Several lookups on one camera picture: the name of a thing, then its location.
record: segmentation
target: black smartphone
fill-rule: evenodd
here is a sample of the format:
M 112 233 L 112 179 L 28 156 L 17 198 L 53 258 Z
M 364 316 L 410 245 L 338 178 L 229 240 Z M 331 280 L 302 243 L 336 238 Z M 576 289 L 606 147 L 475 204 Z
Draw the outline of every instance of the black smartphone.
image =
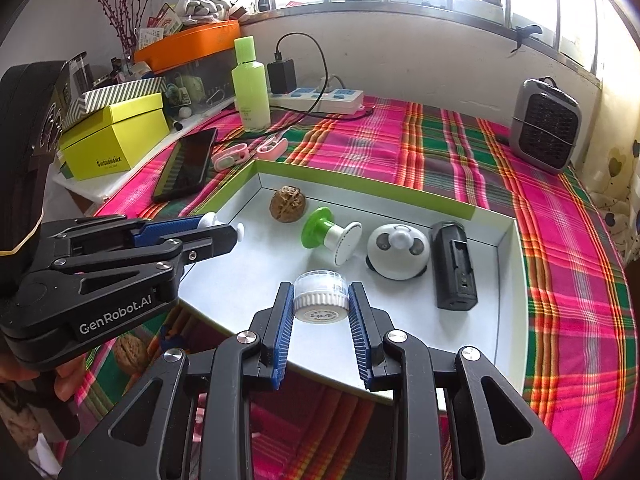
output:
M 151 197 L 154 203 L 188 196 L 204 187 L 217 131 L 202 130 L 175 143 Z

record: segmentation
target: human hand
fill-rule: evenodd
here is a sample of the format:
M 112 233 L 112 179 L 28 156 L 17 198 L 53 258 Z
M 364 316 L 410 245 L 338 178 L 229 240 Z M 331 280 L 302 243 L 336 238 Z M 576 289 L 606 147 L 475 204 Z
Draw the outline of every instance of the human hand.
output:
M 69 400 L 82 384 L 86 365 L 81 355 L 56 368 L 54 390 L 60 400 Z M 39 372 L 27 370 L 9 353 L 0 353 L 0 383 L 7 381 L 31 381 Z

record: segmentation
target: orange storage box lid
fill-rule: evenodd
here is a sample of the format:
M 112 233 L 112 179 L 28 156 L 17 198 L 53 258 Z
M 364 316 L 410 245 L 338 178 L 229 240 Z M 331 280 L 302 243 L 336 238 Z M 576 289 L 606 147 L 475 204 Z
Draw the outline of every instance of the orange storage box lid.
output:
M 133 59 L 136 63 L 145 61 L 158 74 L 233 48 L 239 37 L 240 24 L 236 20 L 201 25 L 156 41 L 136 51 Z

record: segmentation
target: curtain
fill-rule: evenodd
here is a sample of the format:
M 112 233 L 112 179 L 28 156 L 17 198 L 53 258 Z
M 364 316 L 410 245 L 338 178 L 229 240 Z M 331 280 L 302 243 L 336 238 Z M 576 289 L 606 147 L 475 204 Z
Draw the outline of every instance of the curtain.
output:
M 640 51 L 608 0 L 598 10 L 602 96 L 578 176 L 626 265 L 640 255 Z

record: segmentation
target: panda nose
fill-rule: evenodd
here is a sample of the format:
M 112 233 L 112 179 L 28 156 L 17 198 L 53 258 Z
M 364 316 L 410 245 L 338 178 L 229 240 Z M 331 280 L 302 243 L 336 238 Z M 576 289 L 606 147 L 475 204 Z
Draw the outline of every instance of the panda nose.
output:
M 389 234 L 389 243 L 396 249 L 407 250 L 413 245 L 414 239 L 408 230 L 394 230 Z

